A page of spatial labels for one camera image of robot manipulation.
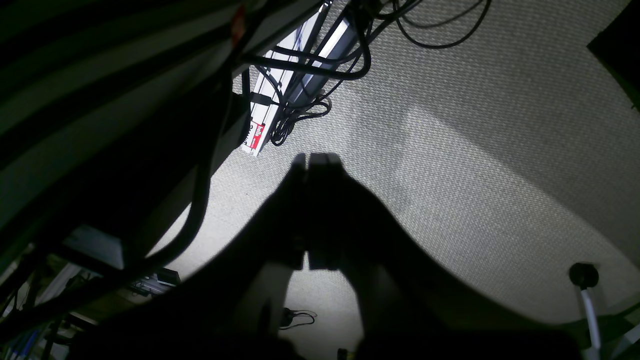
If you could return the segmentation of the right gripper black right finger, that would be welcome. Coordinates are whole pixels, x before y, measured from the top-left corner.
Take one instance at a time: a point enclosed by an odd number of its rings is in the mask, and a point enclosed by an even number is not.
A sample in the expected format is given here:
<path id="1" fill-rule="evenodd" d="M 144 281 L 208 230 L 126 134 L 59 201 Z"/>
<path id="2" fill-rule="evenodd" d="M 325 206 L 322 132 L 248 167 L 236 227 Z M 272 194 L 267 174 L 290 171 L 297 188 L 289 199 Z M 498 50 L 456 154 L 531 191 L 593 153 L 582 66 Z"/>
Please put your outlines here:
<path id="1" fill-rule="evenodd" d="M 356 360 L 482 360 L 498 357 L 498 333 L 473 305 L 491 306 L 432 259 L 336 153 L 308 167 L 311 269 L 340 271 L 358 301 Z"/>

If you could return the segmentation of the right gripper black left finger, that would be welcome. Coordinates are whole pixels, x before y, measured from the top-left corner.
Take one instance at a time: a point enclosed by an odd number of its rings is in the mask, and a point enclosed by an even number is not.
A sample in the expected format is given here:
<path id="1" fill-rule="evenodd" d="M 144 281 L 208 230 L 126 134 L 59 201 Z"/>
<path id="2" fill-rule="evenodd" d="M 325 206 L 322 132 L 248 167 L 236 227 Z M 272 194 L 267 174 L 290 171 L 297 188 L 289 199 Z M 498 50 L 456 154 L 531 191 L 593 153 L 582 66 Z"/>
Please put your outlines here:
<path id="1" fill-rule="evenodd" d="M 305 172 L 299 154 L 242 230 L 170 294 L 177 317 L 167 360 L 299 359 L 278 332 L 291 276 L 303 261 L 295 207 Z"/>

